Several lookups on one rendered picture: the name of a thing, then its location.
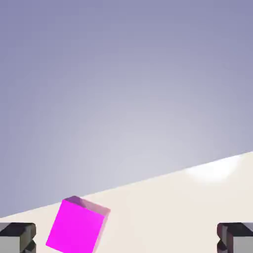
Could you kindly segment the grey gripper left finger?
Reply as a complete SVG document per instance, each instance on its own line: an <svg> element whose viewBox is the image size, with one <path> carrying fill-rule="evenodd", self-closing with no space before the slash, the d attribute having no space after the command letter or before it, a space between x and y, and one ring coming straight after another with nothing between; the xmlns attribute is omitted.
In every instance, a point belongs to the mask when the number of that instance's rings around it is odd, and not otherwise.
<svg viewBox="0 0 253 253"><path fill-rule="evenodd" d="M0 253L36 253L36 225L0 222Z"/></svg>

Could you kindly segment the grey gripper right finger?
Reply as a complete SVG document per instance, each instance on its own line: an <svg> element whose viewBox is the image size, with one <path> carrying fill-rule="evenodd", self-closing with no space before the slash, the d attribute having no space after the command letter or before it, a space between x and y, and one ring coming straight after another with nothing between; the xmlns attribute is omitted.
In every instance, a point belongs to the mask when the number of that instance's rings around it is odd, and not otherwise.
<svg viewBox="0 0 253 253"><path fill-rule="evenodd" d="M217 253L253 253L253 222L223 222L217 225Z"/></svg>

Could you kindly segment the small magenta cube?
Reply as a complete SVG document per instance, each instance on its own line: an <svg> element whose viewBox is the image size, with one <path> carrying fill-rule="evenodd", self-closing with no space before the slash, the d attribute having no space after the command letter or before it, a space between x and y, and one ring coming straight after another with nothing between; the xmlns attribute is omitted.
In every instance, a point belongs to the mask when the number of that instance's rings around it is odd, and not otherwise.
<svg viewBox="0 0 253 253"><path fill-rule="evenodd" d="M95 253L110 211L78 196L62 200L46 245L63 253Z"/></svg>

